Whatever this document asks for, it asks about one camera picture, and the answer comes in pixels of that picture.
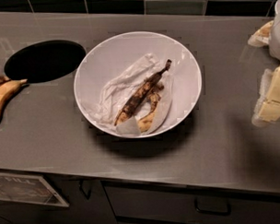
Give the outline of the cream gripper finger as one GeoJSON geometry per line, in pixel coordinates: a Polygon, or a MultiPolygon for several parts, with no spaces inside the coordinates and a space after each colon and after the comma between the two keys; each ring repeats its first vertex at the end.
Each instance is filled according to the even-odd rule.
{"type": "Polygon", "coordinates": [[[250,36],[247,43],[255,47],[267,46],[269,44],[268,41],[273,24],[274,23],[272,20],[265,23],[264,26],[262,26],[250,36]]]}
{"type": "Polygon", "coordinates": [[[265,127],[277,122],[280,118],[280,65],[275,70],[264,70],[259,97],[251,117],[251,123],[265,127]]]}

